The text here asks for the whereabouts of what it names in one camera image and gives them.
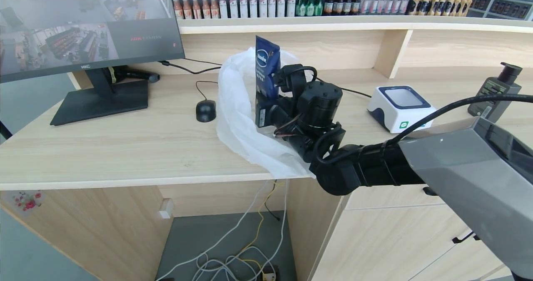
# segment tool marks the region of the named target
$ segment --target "security camera footage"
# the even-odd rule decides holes
[[[0,0],[2,77],[45,75],[20,73],[51,68],[57,70],[47,74],[78,71],[112,63],[98,62],[182,51],[172,0]]]

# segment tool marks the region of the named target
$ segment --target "computer monitor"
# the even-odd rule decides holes
[[[52,125],[146,108],[148,82],[114,69],[184,57],[172,0],[0,0],[0,82],[85,70],[94,86]]]

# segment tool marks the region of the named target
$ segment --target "wooden cabinet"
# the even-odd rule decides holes
[[[502,262],[482,241],[470,237],[456,244],[411,281],[478,280],[501,265]]]
[[[344,211],[311,280],[407,281],[467,229],[447,205]]]

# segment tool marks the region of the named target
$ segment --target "robotic arm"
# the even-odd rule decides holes
[[[306,82],[305,70],[314,71],[312,81]],[[274,80],[293,96],[272,101],[258,92],[256,123],[276,126],[274,136],[310,163],[326,192],[345,195],[359,186],[427,184],[516,280],[533,279],[533,150],[524,143],[474,117],[412,132],[423,124],[419,122],[383,143],[341,147],[345,131],[333,123],[341,88],[318,80],[314,68],[301,65],[286,65]],[[525,95],[485,99],[531,102]],[[465,104],[468,99],[454,108]]]

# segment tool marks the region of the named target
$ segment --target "white plastic bag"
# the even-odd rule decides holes
[[[281,66],[299,60],[280,51]],[[229,57],[219,73],[217,135],[221,142],[250,163],[267,169],[275,179],[313,176],[309,164],[282,139],[272,136],[274,127],[255,126],[255,48]]]

